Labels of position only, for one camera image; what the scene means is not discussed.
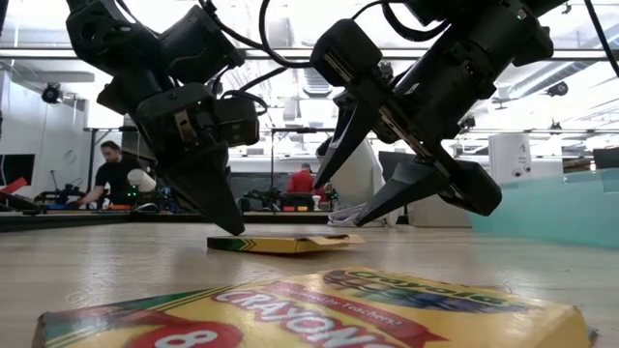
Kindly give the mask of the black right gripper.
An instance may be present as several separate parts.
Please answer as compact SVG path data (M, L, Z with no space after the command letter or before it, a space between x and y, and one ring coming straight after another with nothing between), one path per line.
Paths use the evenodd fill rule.
M476 162L454 159L442 146L460 131L459 120L490 98L509 65L548 59L549 29L539 18L551 3L410 3L424 25L441 20L447 30L400 79L378 69L381 50L352 19L333 24L317 40L311 65L331 85L339 119L314 186L323 187L379 123L415 152L355 217L356 226L432 195L487 217L502 200L500 187Z

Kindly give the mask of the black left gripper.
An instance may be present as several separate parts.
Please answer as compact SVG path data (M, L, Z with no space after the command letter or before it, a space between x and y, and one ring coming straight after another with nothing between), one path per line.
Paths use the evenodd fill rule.
M228 149L260 139L258 97L217 96L201 83L176 86L154 75L118 75L97 103L128 115L177 195L233 236L245 231L227 176Z

